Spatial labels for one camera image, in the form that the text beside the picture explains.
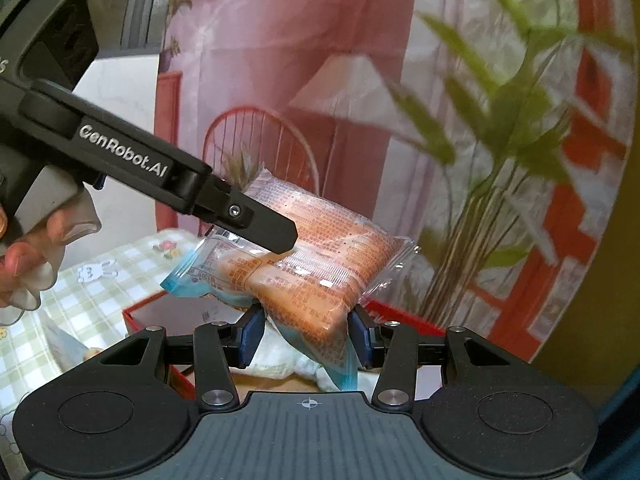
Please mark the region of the gloved left hand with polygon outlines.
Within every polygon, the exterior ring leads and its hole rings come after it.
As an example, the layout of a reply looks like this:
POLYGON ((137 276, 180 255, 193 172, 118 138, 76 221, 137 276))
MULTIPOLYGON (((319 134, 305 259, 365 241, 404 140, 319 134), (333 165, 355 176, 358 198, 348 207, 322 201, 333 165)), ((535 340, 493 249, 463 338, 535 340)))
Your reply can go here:
POLYGON ((40 294, 58 277, 66 247, 99 229, 92 198, 82 191, 6 248, 1 257, 1 326, 37 310, 40 294))

